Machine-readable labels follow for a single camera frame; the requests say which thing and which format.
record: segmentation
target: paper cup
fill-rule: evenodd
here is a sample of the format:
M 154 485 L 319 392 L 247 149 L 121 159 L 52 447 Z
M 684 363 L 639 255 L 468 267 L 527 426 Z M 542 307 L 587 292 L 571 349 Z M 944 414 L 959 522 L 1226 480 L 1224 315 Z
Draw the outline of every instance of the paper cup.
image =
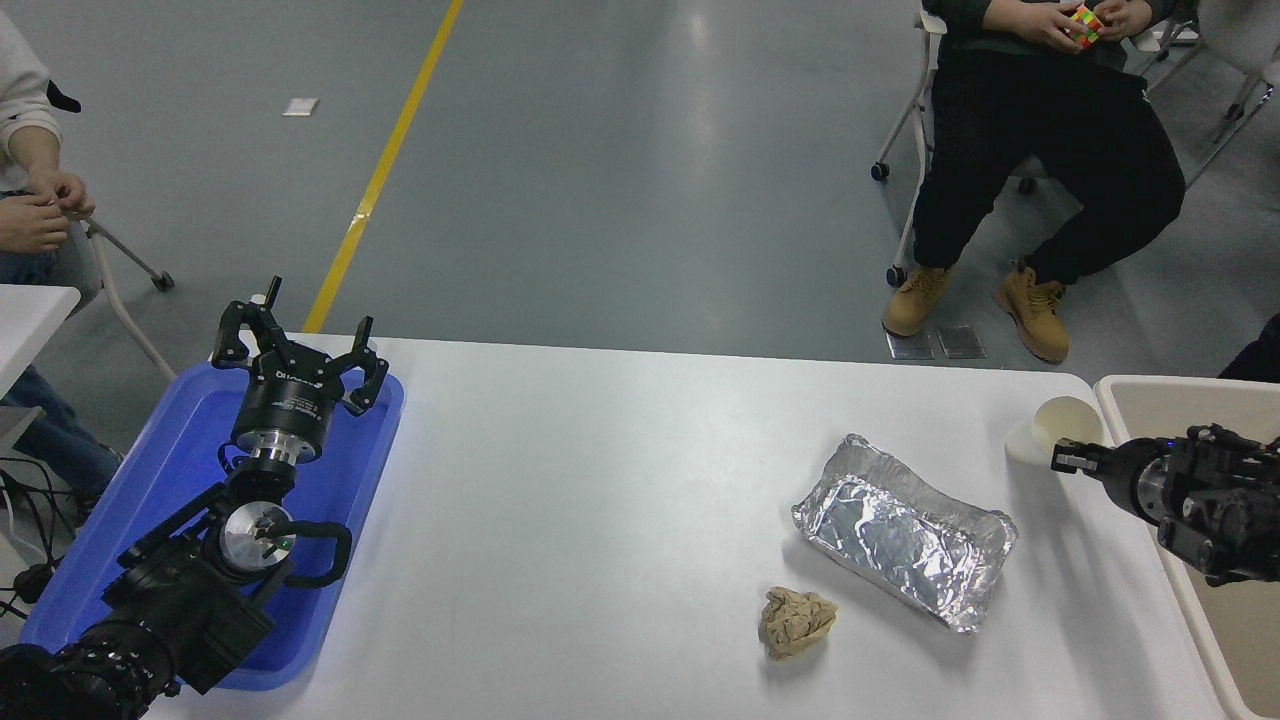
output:
M 1048 468 L 1060 438 L 1100 443 L 1103 439 L 1102 418 L 1078 397 L 1055 397 L 1041 405 L 1029 421 L 1009 433 L 1005 452 L 1019 462 Z

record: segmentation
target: chair wheel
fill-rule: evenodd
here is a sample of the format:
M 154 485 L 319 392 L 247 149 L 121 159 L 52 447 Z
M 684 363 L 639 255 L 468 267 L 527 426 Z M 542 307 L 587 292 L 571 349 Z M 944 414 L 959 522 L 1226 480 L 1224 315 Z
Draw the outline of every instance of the chair wheel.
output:
M 160 292 L 165 292 L 166 290 L 173 287 L 173 275 L 170 275 L 169 273 L 160 273 L 160 277 L 151 278 L 151 284 L 156 286 L 156 290 L 159 290 Z

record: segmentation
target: robotic arm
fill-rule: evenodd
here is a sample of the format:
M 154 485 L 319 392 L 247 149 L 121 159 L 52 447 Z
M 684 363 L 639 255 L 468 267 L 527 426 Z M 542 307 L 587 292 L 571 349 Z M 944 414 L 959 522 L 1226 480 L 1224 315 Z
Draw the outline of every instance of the robotic arm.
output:
M 346 573 L 351 530 L 294 520 L 282 502 L 296 466 L 324 452 L 334 406 L 364 414 L 388 365 L 369 347 L 371 318 L 339 357 L 288 340 L 271 316 L 279 287 L 273 278 L 264 302 L 232 302 L 219 324 L 212 365 L 250 373 L 230 441 L 219 450 L 227 479 L 120 555 L 124 573 L 102 593 L 111 612 L 78 641 L 52 656 L 31 644 L 0 651 L 0 717 L 131 720 L 157 696 L 175 696 L 178 678 L 204 694 L 271 632 L 262 607 L 280 587 L 321 588 Z M 257 340 L 256 357 L 239 340 L 242 327 Z M 342 374 L 355 368 L 364 383 L 348 392 Z M 227 461 L 229 445 L 247 455 Z M 293 573 L 289 553 L 300 538 L 334 541 L 326 573 Z
M 1051 466 L 1101 480 L 1112 502 L 1156 525 L 1160 546 L 1210 585 L 1280 579 L 1280 438 L 1263 446 L 1221 425 L 1115 450 L 1062 438 Z

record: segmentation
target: blue plastic tray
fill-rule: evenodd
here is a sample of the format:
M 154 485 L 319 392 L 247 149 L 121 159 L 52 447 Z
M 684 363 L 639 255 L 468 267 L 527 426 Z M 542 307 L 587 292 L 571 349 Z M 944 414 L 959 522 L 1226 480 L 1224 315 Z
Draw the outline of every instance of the blue plastic tray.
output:
M 358 377 L 347 377 L 348 387 Z M 22 642 L 56 652 L 106 616 L 102 589 L 123 571 L 115 562 L 120 552 L 225 479 L 218 446 L 230 434 L 247 386 L 248 373 L 209 365 L 174 380 L 33 609 Z M 335 409 L 324 455 L 298 466 L 285 509 L 300 520 L 340 521 L 358 541 L 403 404 L 403 387 L 387 375 L 378 402 L 362 416 Z M 324 573 L 332 553 L 332 541 L 301 541 L 292 555 L 296 571 Z M 320 650 L 340 591 L 340 580 L 319 591 L 280 589 L 265 609 L 275 629 L 218 687 L 269 691 L 296 678 Z

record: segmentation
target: tan work boot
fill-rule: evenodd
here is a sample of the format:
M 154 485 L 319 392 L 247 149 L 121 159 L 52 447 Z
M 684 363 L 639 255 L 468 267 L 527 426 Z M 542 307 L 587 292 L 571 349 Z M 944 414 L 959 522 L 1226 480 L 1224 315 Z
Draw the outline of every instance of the tan work boot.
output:
M 922 265 L 913 270 L 911 277 L 890 299 L 881 325 L 899 337 L 911 337 L 920 332 L 924 318 L 947 288 L 952 269 L 954 266 L 943 270 Z
M 1021 260 L 996 288 L 996 302 L 1018 325 L 1018 338 L 1032 355 L 1055 365 L 1066 360 L 1071 342 L 1066 327 L 1057 318 L 1057 306 L 1066 288 L 1057 281 L 1036 284 L 1036 270 Z

